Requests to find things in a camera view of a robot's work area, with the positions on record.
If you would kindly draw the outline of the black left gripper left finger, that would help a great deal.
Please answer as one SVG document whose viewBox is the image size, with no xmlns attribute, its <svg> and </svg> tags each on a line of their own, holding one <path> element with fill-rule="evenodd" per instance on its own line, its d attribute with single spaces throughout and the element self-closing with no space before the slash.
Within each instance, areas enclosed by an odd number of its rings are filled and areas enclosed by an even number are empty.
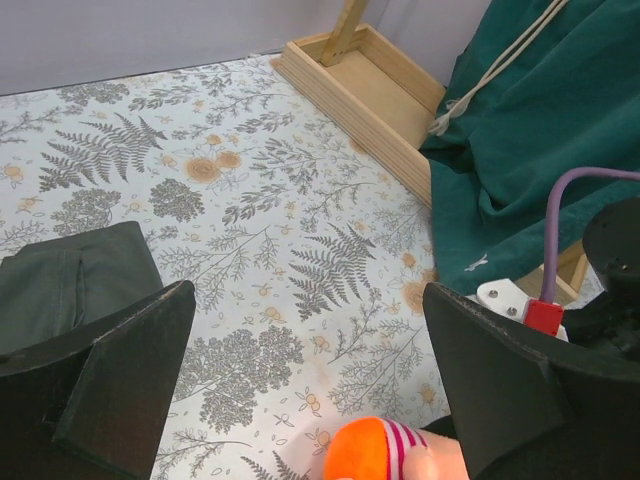
<svg viewBox="0 0 640 480">
<path fill-rule="evenodd" d="M 2 355 L 2 478 L 150 478 L 195 307 L 179 281 Z"/>
</svg>

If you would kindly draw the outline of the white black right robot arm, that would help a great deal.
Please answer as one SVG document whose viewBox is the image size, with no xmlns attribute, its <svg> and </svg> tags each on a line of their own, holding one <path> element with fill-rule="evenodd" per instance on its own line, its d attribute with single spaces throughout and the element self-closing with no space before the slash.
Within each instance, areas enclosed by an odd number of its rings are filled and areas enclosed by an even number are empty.
<svg viewBox="0 0 640 480">
<path fill-rule="evenodd" d="M 605 206 L 587 225 L 583 248 L 602 288 L 563 317 L 569 341 L 639 361 L 639 199 Z"/>
</svg>

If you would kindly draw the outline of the small orange striped plush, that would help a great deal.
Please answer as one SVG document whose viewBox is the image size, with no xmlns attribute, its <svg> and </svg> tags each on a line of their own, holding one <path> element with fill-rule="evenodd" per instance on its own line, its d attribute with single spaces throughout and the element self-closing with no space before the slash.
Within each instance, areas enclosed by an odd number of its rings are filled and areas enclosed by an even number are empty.
<svg viewBox="0 0 640 480">
<path fill-rule="evenodd" d="M 422 429 L 381 417 L 354 420 L 335 434 L 324 479 L 467 479 L 453 420 Z"/>
</svg>

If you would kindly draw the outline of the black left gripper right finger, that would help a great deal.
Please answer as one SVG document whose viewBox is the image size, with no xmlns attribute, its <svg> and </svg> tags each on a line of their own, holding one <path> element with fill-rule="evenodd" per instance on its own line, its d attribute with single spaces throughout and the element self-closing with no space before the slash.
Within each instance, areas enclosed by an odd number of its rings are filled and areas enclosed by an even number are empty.
<svg viewBox="0 0 640 480">
<path fill-rule="evenodd" d="M 472 479 L 636 479 L 639 366 L 425 287 L 426 326 Z"/>
</svg>

